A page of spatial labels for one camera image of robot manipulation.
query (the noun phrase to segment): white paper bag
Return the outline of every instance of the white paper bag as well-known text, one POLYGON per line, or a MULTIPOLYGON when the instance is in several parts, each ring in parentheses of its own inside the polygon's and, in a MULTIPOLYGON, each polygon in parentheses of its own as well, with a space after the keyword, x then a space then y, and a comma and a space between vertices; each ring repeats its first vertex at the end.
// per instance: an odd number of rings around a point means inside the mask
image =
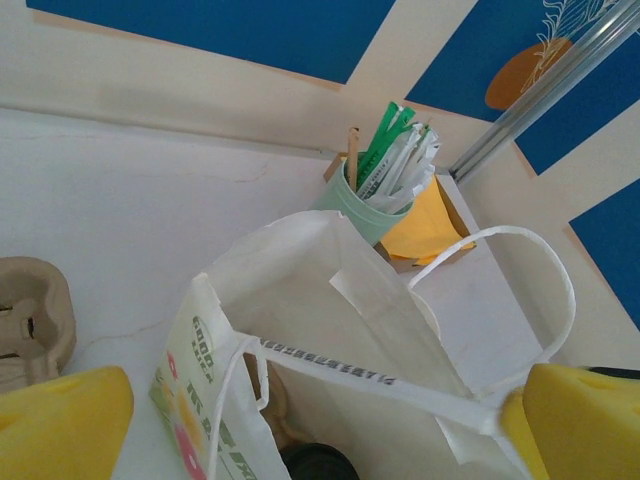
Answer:
MULTIPOLYGON (((548 248, 539 237, 534 241, 548 248)), ((524 467, 517 455, 505 455, 505 449, 511 447, 495 430, 496 412, 469 400, 471 392, 458 377, 410 290, 338 213, 302 212, 261 228, 236 242, 198 278, 207 284, 208 295, 214 300, 199 305, 202 309, 198 308, 198 313, 181 312, 168 350, 182 348, 180 357, 188 358, 191 344, 185 341, 187 327, 178 324, 187 325, 193 315, 210 325, 214 381, 207 385, 201 380, 196 388, 209 388, 211 401, 216 400, 215 405, 208 401, 203 407, 210 420, 222 411, 221 463, 226 458, 224 434, 228 431, 251 467, 254 476, 239 478, 288 478, 273 440, 264 438, 268 436, 266 423, 258 414, 246 369, 237 362, 249 346, 257 353, 259 365, 265 354, 298 370, 278 367, 290 400, 292 422, 316 441, 343 452, 362 479, 522 476, 524 467), (265 344, 262 352, 256 337, 265 344), (290 365, 282 360, 287 356, 293 362, 290 365), (297 368, 305 363, 318 368, 297 368), (329 375, 332 368, 337 370, 329 375), (221 376, 231 386, 223 410, 224 386, 216 383, 221 376), (389 386, 389 392, 400 384, 411 392, 385 396, 378 383, 389 386), (475 412, 468 416, 470 421, 462 422, 467 427, 452 422, 455 416, 446 415, 444 394, 453 395, 448 397, 452 404, 460 403, 458 412, 464 413, 467 406, 475 412), (444 415, 436 419, 427 412, 444 415), (474 423, 474 418, 481 421, 474 423), (460 452, 479 460, 459 465, 460 452)), ((205 298, 204 290, 200 292, 205 298)), ((156 381, 165 396, 167 368, 160 367, 162 378, 156 381)), ((180 373, 182 368, 194 370, 176 358, 176 371, 180 373)), ((198 461, 202 465, 207 459, 198 457, 198 461)), ((208 463, 210 468, 215 465, 213 459, 208 463)), ((223 467, 218 466, 219 478, 225 478, 223 467)))
POLYGON ((171 329, 150 392, 193 480, 290 478, 259 413, 269 398, 266 363, 258 362, 264 382, 256 403, 244 351, 261 359, 257 342, 245 340, 243 345, 233 332, 207 275, 197 276, 171 329))

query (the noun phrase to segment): white wall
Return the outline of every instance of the white wall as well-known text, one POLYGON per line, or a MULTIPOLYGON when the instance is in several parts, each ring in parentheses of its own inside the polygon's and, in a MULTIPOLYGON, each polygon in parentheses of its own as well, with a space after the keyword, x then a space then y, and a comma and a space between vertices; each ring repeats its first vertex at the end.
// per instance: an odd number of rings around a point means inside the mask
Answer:
MULTIPOLYGON (((340 150, 353 124, 368 142, 386 103, 406 96, 474 3, 397 0, 348 84, 339 86, 0 0, 0 106, 340 150)), ((443 165, 488 127, 435 109, 421 116, 432 118, 443 139, 443 165)), ((529 226, 567 262, 579 307, 564 349, 572 363, 640 368, 640 334, 565 232, 569 220, 638 178, 639 124, 636 105, 537 178, 514 150, 505 151, 464 187, 478 223, 529 226)), ((553 326, 560 297, 548 269, 500 243, 505 249, 496 253, 528 313, 547 314, 553 326)))
MULTIPOLYGON (((562 350, 574 365, 640 369, 640 332, 571 230, 568 222, 640 178, 640 102, 535 176, 515 146, 504 149, 462 185, 478 224, 522 225, 542 235, 573 279, 578 314, 562 350)), ((538 336, 557 331, 564 312, 557 276, 525 241, 492 244, 538 336)))
MULTIPOLYGON (((368 142, 474 3, 398 0, 340 86, 0 0, 0 106, 341 150, 352 124, 368 142)), ((445 139, 445 163, 487 128, 437 110, 423 117, 445 139)))

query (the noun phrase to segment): orange circle decoration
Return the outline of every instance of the orange circle decoration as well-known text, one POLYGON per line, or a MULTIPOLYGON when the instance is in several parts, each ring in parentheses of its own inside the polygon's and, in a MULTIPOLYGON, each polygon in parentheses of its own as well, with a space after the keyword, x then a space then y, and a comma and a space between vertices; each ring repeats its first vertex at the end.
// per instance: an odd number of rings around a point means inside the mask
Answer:
POLYGON ((182 420, 184 428, 189 435, 189 438, 193 442, 193 445, 195 445, 199 452, 202 452, 203 438, 202 432, 200 431, 200 423, 198 422, 196 416, 193 414, 193 411, 189 406, 189 401, 187 400, 187 397, 182 390, 178 391, 177 400, 180 420, 182 420))
POLYGON ((557 52, 553 58, 539 66, 538 63, 544 51, 544 44, 538 43, 523 50, 511 60, 493 77, 484 101, 490 108, 507 110, 531 85, 539 79, 544 72, 556 63, 571 47, 571 40, 566 38, 555 39, 557 52))
POLYGON ((207 474, 200 466, 200 463, 198 463, 198 455, 189 441, 189 435, 187 432, 177 425, 173 427, 173 431, 176 435, 176 439, 178 440, 182 460, 185 468, 187 469, 187 473, 189 473, 189 477, 191 477, 192 480, 207 480, 207 474))
POLYGON ((167 362, 169 362, 169 370, 175 380, 178 379, 178 369, 176 368, 176 360, 173 358, 173 354, 167 351, 167 362))

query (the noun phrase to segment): white table surface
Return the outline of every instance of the white table surface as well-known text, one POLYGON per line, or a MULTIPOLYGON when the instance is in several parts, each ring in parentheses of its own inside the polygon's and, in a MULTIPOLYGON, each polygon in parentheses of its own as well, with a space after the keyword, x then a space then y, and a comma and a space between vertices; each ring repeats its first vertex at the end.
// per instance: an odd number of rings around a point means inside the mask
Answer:
MULTIPOLYGON (((308 208, 327 158, 0 109, 0 255, 66 276, 77 346, 64 373, 121 365, 133 387, 113 478, 184 478, 147 390, 187 283, 243 234, 308 208)), ((452 200, 473 228, 457 191, 452 200)), ((541 350, 484 242, 416 291, 474 391, 541 350)))

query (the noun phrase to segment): blue wall panel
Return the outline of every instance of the blue wall panel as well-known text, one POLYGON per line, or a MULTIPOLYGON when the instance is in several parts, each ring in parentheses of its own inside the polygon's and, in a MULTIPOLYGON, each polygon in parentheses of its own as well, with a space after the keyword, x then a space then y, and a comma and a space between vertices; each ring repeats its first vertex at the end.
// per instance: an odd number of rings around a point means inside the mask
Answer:
POLYGON ((640 180, 570 223, 640 329, 640 180))
MULTIPOLYGON (((604 9, 600 16, 592 16, 593 21, 585 20, 603 5, 602 0, 558 0, 547 5, 542 0, 478 0, 407 100, 493 122, 503 110, 487 104, 490 86, 514 57, 540 45, 543 38, 554 38, 543 21, 555 20, 562 9, 564 21, 556 22, 556 32, 575 43, 606 13, 604 9)), ((539 57, 530 55, 530 60, 534 58, 539 57)), ((512 69, 507 78, 519 90, 527 75, 521 77, 512 69)), ((518 146, 540 174, 639 99, 640 35, 633 35, 523 133, 518 146)))
POLYGON ((45 12, 339 83, 347 82, 393 3, 27 0, 45 12))

